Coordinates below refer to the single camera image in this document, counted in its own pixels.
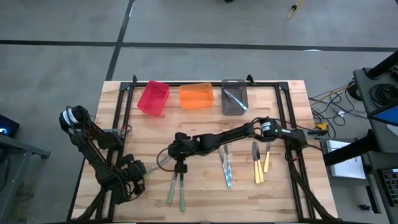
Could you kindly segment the blue patterned-handle table knife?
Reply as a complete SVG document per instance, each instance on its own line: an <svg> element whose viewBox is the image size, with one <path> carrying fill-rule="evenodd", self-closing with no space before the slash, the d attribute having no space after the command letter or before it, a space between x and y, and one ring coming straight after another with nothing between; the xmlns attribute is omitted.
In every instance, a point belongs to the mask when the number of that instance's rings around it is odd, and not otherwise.
<svg viewBox="0 0 398 224"><path fill-rule="evenodd" d="M231 179L229 180L228 175L227 175L227 161L226 161L226 154L224 151L224 147L223 148L219 148L218 149L218 153L219 153L219 157L220 157L220 162L221 162L221 166L223 169L223 173L224 173L224 178L226 181L226 185L228 189L232 188L231 185Z"/></svg>
<svg viewBox="0 0 398 224"><path fill-rule="evenodd" d="M231 162L230 162L230 158L229 158L228 146L226 144L224 145L224 151L226 154L226 161L227 161L227 175L230 180L230 179L232 179L232 171L231 171Z"/></svg>
<svg viewBox="0 0 398 224"><path fill-rule="evenodd" d="M239 101L232 93L230 93L228 90L223 90L226 95L228 95L230 98L232 98L235 102L237 102L237 104L242 107L243 110L247 111L248 107L243 104L241 101Z"/></svg>

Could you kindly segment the orange plastic bin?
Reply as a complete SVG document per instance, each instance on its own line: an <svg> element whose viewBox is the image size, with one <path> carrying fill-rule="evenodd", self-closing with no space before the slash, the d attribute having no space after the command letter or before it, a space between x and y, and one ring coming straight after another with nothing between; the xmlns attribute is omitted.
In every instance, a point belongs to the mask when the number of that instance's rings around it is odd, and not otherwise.
<svg viewBox="0 0 398 224"><path fill-rule="evenodd" d="M180 106L185 110L195 110L213 106L214 96L211 83L182 85L178 90Z"/></svg>

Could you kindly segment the red plastic bin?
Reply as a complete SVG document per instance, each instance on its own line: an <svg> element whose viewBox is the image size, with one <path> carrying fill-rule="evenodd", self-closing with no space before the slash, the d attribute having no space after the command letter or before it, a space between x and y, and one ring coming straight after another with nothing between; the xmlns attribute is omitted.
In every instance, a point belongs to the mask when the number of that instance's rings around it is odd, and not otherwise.
<svg viewBox="0 0 398 224"><path fill-rule="evenodd" d="M137 103L137 107L145 114L160 116L169 97L168 84L150 80Z"/></svg>

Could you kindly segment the grey plastic bin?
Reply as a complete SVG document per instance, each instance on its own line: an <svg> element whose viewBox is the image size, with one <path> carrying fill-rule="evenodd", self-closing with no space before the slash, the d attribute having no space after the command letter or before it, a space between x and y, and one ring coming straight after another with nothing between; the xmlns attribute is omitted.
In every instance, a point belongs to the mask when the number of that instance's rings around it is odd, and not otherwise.
<svg viewBox="0 0 398 224"><path fill-rule="evenodd" d="M241 116L246 111L230 98L223 90L228 90L249 108L246 82L244 80L225 79L221 81L221 107L226 116Z"/></svg>

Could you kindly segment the black left gantry upright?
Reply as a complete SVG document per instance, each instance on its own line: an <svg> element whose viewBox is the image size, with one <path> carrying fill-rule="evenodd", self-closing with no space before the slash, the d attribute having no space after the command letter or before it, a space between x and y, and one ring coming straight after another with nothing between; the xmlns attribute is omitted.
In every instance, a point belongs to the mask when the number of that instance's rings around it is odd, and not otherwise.
<svg viewBox="0 0 398 224"><path fill-rule="evenodd" d="M103 207L106 192L95 178L94 168L83 159L78 174L78 180L72 196L72 202L67 215L69 222L85 222L87 220L101 220L103 215L96 218L96 211Z"/></svg>

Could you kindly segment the black gantry upright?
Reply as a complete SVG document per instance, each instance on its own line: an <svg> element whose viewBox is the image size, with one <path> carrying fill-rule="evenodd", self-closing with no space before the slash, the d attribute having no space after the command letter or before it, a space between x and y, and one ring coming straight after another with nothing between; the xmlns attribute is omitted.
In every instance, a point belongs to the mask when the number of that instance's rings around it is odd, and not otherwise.
<svg viewBox="0 0 398 224"><path fill-rule="evenodd" d="M307 220L309 223L336 221L336 218L327 212L326 208L319 202L315 194L310 189L302 150L294 149L292 146L286 146L285 160L288 163L298 220L301 222ZM307 202L307 208L310 215L309 218L305 218L303 215L299 187L302 189Z"/></svg>
<svg viewBox="0 0 398 224"><path fill-rule="evenodd" d="M87 220L101 220L103 215L96 218L96 211L103 207L106 192L95 178L94 168L83 159L78 174L78 180L72 196L72 202L67 215L69 222L85 222Z"/></svg>

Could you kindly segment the grey bench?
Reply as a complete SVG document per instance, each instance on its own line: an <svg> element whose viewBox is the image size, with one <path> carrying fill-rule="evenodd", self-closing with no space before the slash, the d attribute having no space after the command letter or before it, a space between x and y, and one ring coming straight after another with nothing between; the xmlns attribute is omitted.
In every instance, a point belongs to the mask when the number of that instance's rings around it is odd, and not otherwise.
<svg viewBox="0 0 398 224"><path fill-rule="evenodd" d="M5 224L31 157L48 159L51 152L4 135L0 135L0 149L7 154L0 164L0 224Z"/></svg>

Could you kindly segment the black device with blue light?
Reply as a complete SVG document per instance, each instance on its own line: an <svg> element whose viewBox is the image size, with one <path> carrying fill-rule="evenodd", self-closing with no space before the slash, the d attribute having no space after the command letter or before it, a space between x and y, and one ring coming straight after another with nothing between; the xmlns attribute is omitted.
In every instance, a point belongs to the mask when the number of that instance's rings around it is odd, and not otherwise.
<svg viewBox="0 0 398 224"><path fill-rule="evenodd" d="M0 114L0 134L14 138L20 124Z"/></svg>

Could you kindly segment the black right gantry upright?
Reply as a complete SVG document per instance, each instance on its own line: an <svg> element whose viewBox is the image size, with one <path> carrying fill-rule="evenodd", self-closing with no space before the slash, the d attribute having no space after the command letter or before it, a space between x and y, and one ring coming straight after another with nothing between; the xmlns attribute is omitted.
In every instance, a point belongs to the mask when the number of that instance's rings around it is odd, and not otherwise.
<svg viewBox="0 0 398 224"><path fill-rule="evenodd" d="M336 218L327 212L326 208L319 202L315 194L310 189L302 150L294 149L292 146L286 146L285 160L288 163L298 220L301 222L307 220L309 223L336 221ZM305 218L303 215L299 187L302 189L307 202L307 208L310 215L309 218Z"/></svg>

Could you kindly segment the white box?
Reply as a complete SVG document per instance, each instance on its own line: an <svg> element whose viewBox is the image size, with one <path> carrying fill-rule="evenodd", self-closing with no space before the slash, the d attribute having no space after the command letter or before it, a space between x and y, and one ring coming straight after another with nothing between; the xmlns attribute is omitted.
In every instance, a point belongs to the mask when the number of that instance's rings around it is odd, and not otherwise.
<svg viewBox="0 0 398 224"><path fill-rule="evenodd" d="M327 140L326 149L327 152L333 152L337 149L349 145L348 142ZM343 177L351 179L366 179L366 174L363 169L363 163L361 156L357 156L347 161L340 162L338 164L330 166L331 175L333 177Z"/></svg>

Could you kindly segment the black crossbar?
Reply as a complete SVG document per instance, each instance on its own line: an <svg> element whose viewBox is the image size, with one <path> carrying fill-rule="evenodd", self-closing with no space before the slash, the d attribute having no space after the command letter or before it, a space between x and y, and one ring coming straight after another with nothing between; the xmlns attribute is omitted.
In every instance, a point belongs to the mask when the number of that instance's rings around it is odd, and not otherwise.
<svg viewBox="0 0 398 224"><path fill-rule="evenodd" d="M347 146L326 153L323 156L323 160L326 166L332 166L370 151L379 151L379 145L372 129L368 130L365 137L357 139Z"/></svg>

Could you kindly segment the dark grey side table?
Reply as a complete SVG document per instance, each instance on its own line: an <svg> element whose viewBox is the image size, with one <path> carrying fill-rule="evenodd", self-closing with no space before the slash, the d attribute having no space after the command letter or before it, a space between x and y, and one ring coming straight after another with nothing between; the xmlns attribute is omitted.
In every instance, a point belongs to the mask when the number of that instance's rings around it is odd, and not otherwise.
<svg viewBox="0 0 398 224"><path fill-rule="evenodd" d="M370 89L374 85L382 83L393 84L398 88L398 82L391 78L390 75L381 75L377 80L373 80L366 76L363 69L355 70L353 75L367 114L377 109L377 106L372 102L369 94ZM369 122L377 139L380 151L389 154L398 153L398 135L391 131L385 123L372 119L370 119Z"/></svg>

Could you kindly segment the blue panel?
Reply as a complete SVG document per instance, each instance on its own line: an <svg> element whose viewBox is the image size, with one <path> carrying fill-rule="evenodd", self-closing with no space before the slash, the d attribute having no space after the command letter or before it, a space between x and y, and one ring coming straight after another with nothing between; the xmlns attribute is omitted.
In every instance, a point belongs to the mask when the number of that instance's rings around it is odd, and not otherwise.
<svg viewBox="0 0 398 224"><path fill-rule="evenodd" d="M380 108L376 110L371 118L382 123L398 126L398 105Z"/></svg>

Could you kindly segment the dark keypad device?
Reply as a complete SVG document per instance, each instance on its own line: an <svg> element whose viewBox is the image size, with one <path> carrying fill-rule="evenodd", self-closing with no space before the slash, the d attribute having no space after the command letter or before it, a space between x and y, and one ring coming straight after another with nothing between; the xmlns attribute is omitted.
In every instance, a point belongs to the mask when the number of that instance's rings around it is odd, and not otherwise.
<svg viewBox="0 0 398 224"><path fill-rule="evenodd" d="M398 207L398 168L380 169L382 187L391 207Z"/></svg>

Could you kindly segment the black aluminium table frame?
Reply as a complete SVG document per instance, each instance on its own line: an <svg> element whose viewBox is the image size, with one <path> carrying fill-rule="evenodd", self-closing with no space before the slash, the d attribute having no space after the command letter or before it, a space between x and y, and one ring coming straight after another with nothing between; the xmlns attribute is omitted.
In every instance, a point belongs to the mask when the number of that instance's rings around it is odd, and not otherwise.
<svg viewBox="0 0 398 224"><path fill-rule="evenodd" d="M283 110L288 84L151 81L134 90L127 151L148 168L146 191L116 209L118 221L258 221L264 186L255 142L244 137L252 116Z"/></svg>

